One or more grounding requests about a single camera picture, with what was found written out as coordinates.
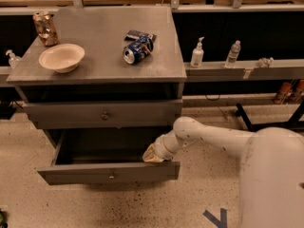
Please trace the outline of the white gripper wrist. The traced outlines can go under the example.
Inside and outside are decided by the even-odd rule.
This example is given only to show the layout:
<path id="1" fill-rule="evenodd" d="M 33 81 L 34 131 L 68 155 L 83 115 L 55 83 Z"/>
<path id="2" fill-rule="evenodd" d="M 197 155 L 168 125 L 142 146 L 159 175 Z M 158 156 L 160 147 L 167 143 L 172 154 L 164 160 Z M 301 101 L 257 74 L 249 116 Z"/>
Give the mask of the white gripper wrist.
<path id="1" fill-rule="evenodd" d="M 174 133 L 159 136 L 142 155 L 144 162 L 163 162 L 171 160 L 177 153 L 178 142 Z"/>

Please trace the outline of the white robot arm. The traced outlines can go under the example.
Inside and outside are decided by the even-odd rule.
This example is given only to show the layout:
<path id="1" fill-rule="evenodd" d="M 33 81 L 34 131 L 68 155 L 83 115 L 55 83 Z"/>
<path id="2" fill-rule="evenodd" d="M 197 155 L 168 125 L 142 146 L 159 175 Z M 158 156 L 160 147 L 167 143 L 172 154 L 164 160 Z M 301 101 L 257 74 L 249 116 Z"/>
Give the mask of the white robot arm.
<path id="1" fill-rule="evenodd" d="M 145 162 L 172 159 L 197 142 L 239 157 L 239 228 L 304 228 L 304 137 L 289 129 L 257 132 L 179 117 L 144 152 Z"/>

